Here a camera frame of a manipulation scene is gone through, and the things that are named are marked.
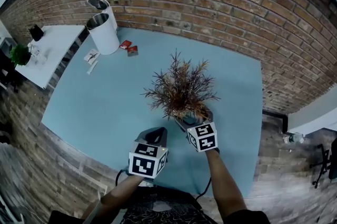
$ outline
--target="light blue table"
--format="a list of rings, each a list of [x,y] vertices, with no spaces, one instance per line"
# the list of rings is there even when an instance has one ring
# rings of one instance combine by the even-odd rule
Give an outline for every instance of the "light blue table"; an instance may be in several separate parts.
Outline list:
[[[166,71],[177,48],[181,59],[197,64],[209,60],[220,101],[207,102],[213,111],[221,157],[244,196],[249,194],[262,121],[262,77],[259,61],[187,38],[122,28],[118,37],[138,46],[138,56],[118,49],[100,56],[90,75],[83,60],[95,48],[89,36],[66,68],[44,113],[42,123],[65,142],[101,163],[120,170],[138,134],[164,126],[168,130],[168,163],[155,183],[190,193],[204,191],[209,177],[204,153],[188,144],[173,120],[161,109],[151,111],[142,93],[152,87],[153,72]],[[207,196],[212,196],[210,188]]]

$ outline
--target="brick wall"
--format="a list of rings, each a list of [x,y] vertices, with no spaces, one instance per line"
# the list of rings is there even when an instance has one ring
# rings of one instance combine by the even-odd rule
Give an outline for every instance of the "brick wall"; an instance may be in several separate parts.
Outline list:
[[[334,0],[109,0],[119,26],[176,34],[262,62],[264,108],[289,113],[337,81]],[[21,43],[28,28],[85,24],[85,0],[7,0],[0,18]]]

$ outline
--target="black cable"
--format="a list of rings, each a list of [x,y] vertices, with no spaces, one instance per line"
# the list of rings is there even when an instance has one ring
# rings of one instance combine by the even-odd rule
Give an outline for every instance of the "black cable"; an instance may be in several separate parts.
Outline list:
[[[207,187],[205,188],[205,191],[202,192],[198,197],[196,197],[195,200],[197,200],[198,198],[200,198],[201,196],[204,196],[206,194],[206,192],[208,191],[208,189],[210,187],[210,184],[211,184],[211,178],[209,180],[209,183],[207,184]]]
[[[123,172],[124,170],[120,170],[116,176],[116,187],[118,185],[118,178],[120,177],[121,173]]]

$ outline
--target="lid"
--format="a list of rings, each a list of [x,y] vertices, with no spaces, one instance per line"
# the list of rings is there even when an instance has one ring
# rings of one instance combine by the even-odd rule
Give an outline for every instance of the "lid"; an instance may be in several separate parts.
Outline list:
[[[107,9],[110,6],[107,0],[86,0],[86,1],[93,7],[99,9],[100,11]]]

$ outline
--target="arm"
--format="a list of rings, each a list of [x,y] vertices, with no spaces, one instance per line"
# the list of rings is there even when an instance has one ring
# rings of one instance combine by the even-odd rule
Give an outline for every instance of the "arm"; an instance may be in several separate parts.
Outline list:
[[[129,176],[123,182],[117,185],[109,193],[101,197],[101,206],[95,216],[94,223],[111,223],[117,216],[121,206],[135,192],[138,185],[144,180],[144,177]],[[94,210],[98,200],[94,201],[84,211],[82,219],[86,219]]]
[[[216,150],[206,151],[210,166],[212,188],[221,218],[247,209],[242,194]]]

